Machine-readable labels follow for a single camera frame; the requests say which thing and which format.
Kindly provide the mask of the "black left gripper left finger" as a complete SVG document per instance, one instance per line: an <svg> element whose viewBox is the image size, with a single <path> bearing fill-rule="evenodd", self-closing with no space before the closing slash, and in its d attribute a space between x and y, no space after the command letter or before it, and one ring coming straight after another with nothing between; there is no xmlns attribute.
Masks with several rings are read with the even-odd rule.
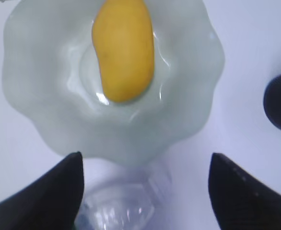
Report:
<svg viewBox="0 0 281 230"><path fill-rule="evenodd" d="M80 152L0 202L0 230L72 230L84 193Z"/></svg>

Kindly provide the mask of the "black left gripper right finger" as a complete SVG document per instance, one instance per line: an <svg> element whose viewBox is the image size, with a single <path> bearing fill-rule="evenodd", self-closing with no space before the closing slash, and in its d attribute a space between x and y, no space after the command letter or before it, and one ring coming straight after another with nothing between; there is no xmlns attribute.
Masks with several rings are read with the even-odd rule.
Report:
<svg viewBox="0 0 281 230"><path fill-rule="evenodd" d="M221 153L211 156L211 206L222 230L281 230L281 195Z"/></svg>

